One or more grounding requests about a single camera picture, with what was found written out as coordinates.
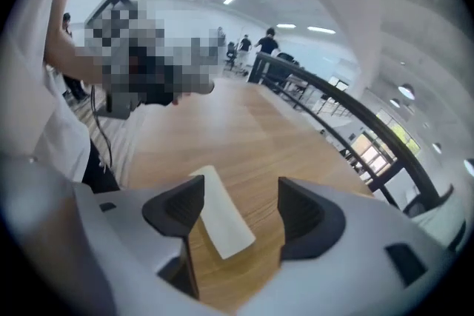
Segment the window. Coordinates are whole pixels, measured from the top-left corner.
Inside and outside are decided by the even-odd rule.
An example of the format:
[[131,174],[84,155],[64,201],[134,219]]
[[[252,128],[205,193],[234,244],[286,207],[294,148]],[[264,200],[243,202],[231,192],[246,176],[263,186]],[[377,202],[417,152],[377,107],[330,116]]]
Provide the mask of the window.
[[410,134],[399,124],[397,123],[392,116],[386,113],[383,110],[378,111],[377,117],[386,124],[400,140],[403,141],[405,145],[407,145],[408,149],[410,149],[411,153],[417,155],[420,151],[420,146],[412,139]]
[[[377,138],[375,133],[371,130],[362,133],[353,142],[352,147],[377,175],[381,175],[385,172],[396,160],[392,151],[381,141],[380,138]],[[369,183],[372,180],[369,174],[362,169],[362,165],[359,162],[357,164],[352,164],[356,168],[356,171],[361,174],[360,177],[363,181]]]

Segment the desk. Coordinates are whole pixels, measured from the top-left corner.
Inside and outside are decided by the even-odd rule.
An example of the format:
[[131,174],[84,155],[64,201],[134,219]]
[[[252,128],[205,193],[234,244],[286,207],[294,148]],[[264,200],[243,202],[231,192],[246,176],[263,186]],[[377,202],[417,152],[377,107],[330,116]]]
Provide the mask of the desk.
[[[288,77],[288,79],[287,79],[287,84],[285,85],[284,90],[287,91],[287,92],[289,92],[289,89],[290,89],[290,85],[291,85],[291,84],[294,84],[294,85],[296,85],[296,86],[298,86],[298,87],[300,87],[300,88],[303,89],[303,91],[301,92],[301,94],[299,94],[299,98],[298,98],[298,101],[301,102],[303,96],[306,94],[306,90],[307,90],[308,87],[309,87],[308,82],[302,81],[300,78],[297,78],[297,77],[293,76],[293,74],[292,74],[292,75],[290,75],[290,76]],[[312,90],[311,90],[310,95],[307,97],[308,99],[311,98],[311,96],[313,95],[314,91],[315,91],[315,88],[313,87]],[[298,105],[295,104],[295,105],[293,105],[293,108],[296,110],[296,107],[297,107],[297,106],[298,106]]]
[[177,107],[147,106],[139,135],[129,188],[214,165],[256,236],[250,248],[221,260],[201,219],[190,234],[201,301],[225,312],[235,311],[278,270],[284,244],[278,176],[372,195],[339,152],[265,86],[220,79],[210,95],[192,95]]

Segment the white shirt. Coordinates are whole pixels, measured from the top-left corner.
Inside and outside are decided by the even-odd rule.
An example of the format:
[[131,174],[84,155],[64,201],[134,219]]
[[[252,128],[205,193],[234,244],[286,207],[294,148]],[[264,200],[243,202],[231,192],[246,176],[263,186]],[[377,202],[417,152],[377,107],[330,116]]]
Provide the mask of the white shirt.
[[33,155],[82,181],[87,127],[68,107],[43,62],[52,0],[18,0],[0,40],[0,150]]

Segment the staircase railing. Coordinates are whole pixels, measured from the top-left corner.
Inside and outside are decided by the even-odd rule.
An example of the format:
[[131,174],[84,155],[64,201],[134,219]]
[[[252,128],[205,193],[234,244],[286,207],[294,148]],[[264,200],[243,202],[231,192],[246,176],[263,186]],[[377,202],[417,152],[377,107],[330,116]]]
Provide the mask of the staircase railing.
[[[323,92],[328,97],[334,99],[340,109],[349,112],[353,117],[358,118],[368,128],[370,128],[392,151],[397,157],[397,161],[382,175],[378,176],[372,168],[359,156],[359,154],[351,147],[350,143],[345,138],[340,136],[326,121],[324,121],[317,113],[313,112],[307,105],[301,102],[301,96],[290,94],[282,86],[284,82],[282,78],[277,79],[272,75],[266,76],[264,73],[268,71],[270,65],[276,65],[285,71],[291,73],[293,77],[299,78],[301,81],[307,82],[308,85],[315,87],[317,90]],[[318,76],[309,73],[305,70],[296,67],[280,58],[272,57],[266,53],[257,53],[257,59],[254,64],[252,73],[250,74],[249,82],[262,83],[274,90],[278,94],[284,94],[293,103],[294,107],[301,108],[312,118],[314,118],[325,130],[331,134],[344,148],[360,163],[371,178],[369,188],[375,192],[380,189],[387,201],[398,208],[393,196],[387,190],[385,184],[393,178],[401,169],[405,168],[407,173],[412,178],[414,184],[420,192],[419,200],[423,203],[426,210],[432,209],[439,205],[440,197],[435,187],[433,186],[430,177],[423,169],[422,165],[412,154],[410,149],[403,144],[397,135],[385,125],[376,115],[374,115],[363,104],[352,98],[347,93],[340,91],[340,89],[329,84]]]
[[339,116],[339,117],[345,117],[349,118],[352,113],[346,108],[341,106],[340,103],[337,101],[330,101],[331,98],[328,98],[323,101],[317,101],[315,106],[313,107],[313,111],[316,112],[316,115],[319,115],[320,113],[326,113],[331,116]]

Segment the chair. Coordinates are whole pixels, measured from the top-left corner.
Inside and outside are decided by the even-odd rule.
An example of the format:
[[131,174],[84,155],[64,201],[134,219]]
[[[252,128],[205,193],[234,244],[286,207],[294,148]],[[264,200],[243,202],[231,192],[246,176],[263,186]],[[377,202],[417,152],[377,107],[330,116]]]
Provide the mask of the chair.
[[237,49],[236,45],[233,42],[229,42],[227,45],[227,60],[226,63],[230,64],[230,71],[232,71],[232,68],[234,67],[234,64],[236,64],[236,58],[237,58]]

